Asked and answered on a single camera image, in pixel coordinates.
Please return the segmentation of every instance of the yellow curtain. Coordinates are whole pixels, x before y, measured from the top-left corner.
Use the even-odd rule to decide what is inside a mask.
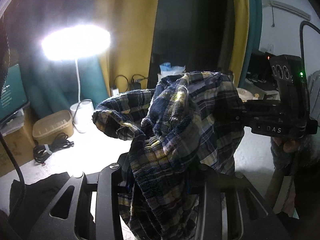
[[[110,50],[100,56],[109,91],[121,74],[148,76],[158,0],[96,0],[96,22],[111,34]],[[146,88],[147,81],[141,82]],[[123,77],[116,80],[120,92],[127,88]]]
[[[233,71],[235,86],[238,86],[247,47],[249,31],[249,0],[234,0],[235,37],[229,69]]]

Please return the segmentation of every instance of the desk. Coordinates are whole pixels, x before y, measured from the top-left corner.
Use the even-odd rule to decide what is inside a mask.
[[[270,147],[269,136],[253,134],[245,127],[234,154],[236,171],[241,171],[263,197],[275,169]]]
[[[79,133],[75,130],[70,141],[74,147],[53,153],[42,166],[34,160],[22,165],[25,183],[32,184],[55,173],[76,171],[85,174],[101,171],[104,167],[118,160],[120,154],[130,149],[131,141],[123,141],[106,136],[92,123],[90,130]],[[19,180],[16,171],[11,171],[0,178],[0,209],[9,214],[9,195],[12,181]]]

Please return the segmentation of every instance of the plastic container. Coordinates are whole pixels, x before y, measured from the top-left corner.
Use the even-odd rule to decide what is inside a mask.
[[[72,116],[68,110],[61,110],[38,120],[32,129],[34,140],[39,145],[51,144],[59,133],[73,135]]]

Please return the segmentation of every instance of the cardboard box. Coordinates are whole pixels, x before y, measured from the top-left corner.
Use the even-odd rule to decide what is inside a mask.
[[[33,160],[35,142],[32,138],[32,127],[34,123],[35,119],[31,110],[26,109],[24,126],[4,137],[19,166]],[[14,170],[14,166],[0,143],[0,177],[12,170]]]

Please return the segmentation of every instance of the plastic bag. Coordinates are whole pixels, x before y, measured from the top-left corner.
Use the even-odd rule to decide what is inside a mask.
[[[162,76],[174,76],[182,74],[186,70],[186,66],[171,66],[170,62],[165,62],[160,65],[160,71]]]

